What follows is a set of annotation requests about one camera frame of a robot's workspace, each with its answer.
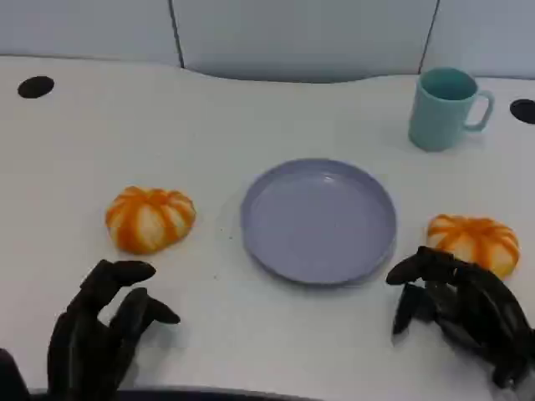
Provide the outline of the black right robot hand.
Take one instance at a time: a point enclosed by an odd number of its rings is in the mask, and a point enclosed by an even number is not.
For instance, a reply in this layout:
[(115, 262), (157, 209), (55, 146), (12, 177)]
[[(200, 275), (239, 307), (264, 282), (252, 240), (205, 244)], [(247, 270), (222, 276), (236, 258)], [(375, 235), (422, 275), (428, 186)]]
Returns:
[(401, 335), (413, 320), (433, 322), (451, 343), (490, 363), (499, 388), (515, 388), (534, 367), (534, 329), (494, 273), (420, 246), (385, 281), (402, 288), (393, 335)]

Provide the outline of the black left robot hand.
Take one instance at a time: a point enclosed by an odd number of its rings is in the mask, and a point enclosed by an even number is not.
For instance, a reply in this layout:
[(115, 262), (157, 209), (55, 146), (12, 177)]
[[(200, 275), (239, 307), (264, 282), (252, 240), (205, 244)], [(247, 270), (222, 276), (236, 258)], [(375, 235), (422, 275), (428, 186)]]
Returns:
[(180, 317), (151, 297), (155, 275), (144, 261), (100, 261), (54, 325), (47, 356), (48, 392), (57, 400), (112, 400), (153, 322)]

